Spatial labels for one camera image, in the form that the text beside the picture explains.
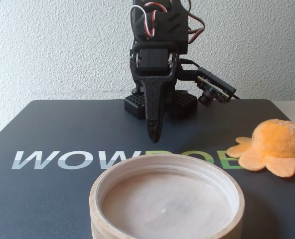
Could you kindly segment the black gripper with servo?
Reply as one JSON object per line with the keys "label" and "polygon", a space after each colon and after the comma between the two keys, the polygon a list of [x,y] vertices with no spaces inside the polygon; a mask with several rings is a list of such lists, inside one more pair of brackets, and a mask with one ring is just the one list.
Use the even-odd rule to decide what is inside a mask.
{"label": "black gripper with servo", "polygon": [[164,113],[175,103],[175,59],[173,42],[141,42],[130,50],[134,83],[143,89],[147,131],[153,143],[159,141]]}

